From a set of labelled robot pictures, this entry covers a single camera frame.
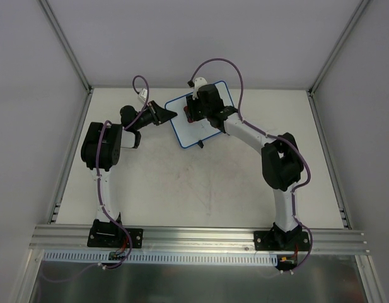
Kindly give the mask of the red bone-shaped eraser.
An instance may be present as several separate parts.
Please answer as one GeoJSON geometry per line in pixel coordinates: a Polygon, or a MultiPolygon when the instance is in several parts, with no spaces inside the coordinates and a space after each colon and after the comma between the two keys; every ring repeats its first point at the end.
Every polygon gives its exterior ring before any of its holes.
{"type": "Polygon", "coordinates": [[[192,119],[192,116],[190,115],[189,108],[188,108],[187,106],[185,106],[185,107],[183,108],[183,110],[184,110],[185,116],[186,116],[186,118],[187,118],[187,122],[188,122],[188,123],[193,123],[194,120],[192,119]]]}

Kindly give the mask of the blue-framed whiteboard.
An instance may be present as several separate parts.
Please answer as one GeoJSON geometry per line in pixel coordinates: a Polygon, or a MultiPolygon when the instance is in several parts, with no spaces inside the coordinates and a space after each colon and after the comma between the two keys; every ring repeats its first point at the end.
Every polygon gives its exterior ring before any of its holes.
{"type": "MultiPolygon", "coordinates": [[[[227,113],[227,118],[231,114],[238,112],[237,108],[234,106],[231,94],[225,81],[217,81],[215,83],[208,84],[215,84],[219,90],[220,97],[226,106],[224,112],[227,113]]],[[[183,149],[197,145],[199,140],[202,140],[204,143],[205,140],[224,132],[225,120],[215,121],[203,119],[201,121],[194,121],[193,123],[187,122],[183,108],[186,106],[186,97],[191,94],[192,92],[182,95],[181,97],[168,101],[165,104],[165,109],[177,113],[177,116],[171,120],[171,125],[177,137],[178,143],[183,149]]]]}

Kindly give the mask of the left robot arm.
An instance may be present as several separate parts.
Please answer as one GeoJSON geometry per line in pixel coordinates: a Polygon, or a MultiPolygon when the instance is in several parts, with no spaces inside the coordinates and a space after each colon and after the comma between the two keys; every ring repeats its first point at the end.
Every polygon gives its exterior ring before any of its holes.
{"type": "Polygon", "coordinates": [[[91,122],[81,147],[81,159],[90,170],[97,196],[96,218],[90,228],[87,246],[94,248],[140,249],[142,229],[122,230],[122,214],[112,189],[111,173],[118,164],[121,149],[138,148],[140,129],[164,124],[178,114],[150,101],[142,111],[126,105],[120,109],[120,123],[91,122]]]}

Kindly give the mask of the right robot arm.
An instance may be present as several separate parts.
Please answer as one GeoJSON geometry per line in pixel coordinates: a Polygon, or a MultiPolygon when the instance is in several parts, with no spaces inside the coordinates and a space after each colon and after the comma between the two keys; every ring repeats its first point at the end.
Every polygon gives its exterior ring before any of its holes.
{"type": "Polygon", "coordinates": [[[262,241],[280,250],[290,249],[302,232],[296,218],[295,190],[305,168],[293,135],[270,135],[250,124],[239,109],[224,104],[215,84],[203,78],[190,80],[188,85],[192,89],[186,98],[188,122],[205,119],[213,128],[238,138],[260,154],[262,176],[273,190],[276,209],[272,228],[262,241]]]}

